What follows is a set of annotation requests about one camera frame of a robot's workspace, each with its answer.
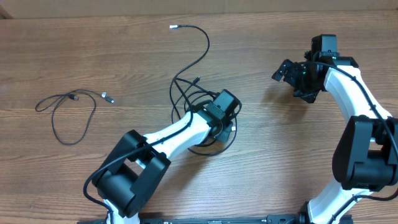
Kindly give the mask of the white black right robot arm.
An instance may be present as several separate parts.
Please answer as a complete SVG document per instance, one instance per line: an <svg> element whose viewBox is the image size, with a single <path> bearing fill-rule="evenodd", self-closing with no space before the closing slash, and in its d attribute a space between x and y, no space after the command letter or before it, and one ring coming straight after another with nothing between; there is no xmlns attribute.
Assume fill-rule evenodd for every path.
<svg viewBox="0 0 398 224"><path fill-rule="evenodd" d="M294 97L314 103L327 91L336 101L346 127L332 158L333 178L296 215L268 215L267 223L352 223L347 212L360 200L387 202L376 192L397 184L397 118L375 99L353 57L338 52L337 38L312 38L305 61L286 59L272 75L294 89Z"/></svg>

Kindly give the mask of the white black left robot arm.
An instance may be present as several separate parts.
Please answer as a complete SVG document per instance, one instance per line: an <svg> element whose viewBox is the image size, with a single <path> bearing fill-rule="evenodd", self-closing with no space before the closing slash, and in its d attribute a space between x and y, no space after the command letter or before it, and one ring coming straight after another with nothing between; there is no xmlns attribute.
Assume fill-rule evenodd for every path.
<svg viewBox="0 0 398 224"><path fill-rule="evenodd" d="M107 223L138 223L171 161L209 138L226 142L241 102L228 90L192 105L185 116L152 134L126 133L91 181L108 210Z"/></svg>

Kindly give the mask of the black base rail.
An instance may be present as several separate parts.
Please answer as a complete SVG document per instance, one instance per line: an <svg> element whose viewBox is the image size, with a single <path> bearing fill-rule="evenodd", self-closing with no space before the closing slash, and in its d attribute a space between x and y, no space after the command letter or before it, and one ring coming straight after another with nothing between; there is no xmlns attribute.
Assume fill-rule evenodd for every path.
<svg viewBox="0 0 398 224"><path fill-rule="evenodd" d="M174 219L160 218L140 219L143 224L304 224L304 216L300 215L268 215L262 218L221 218L221 219Z"/></svg>

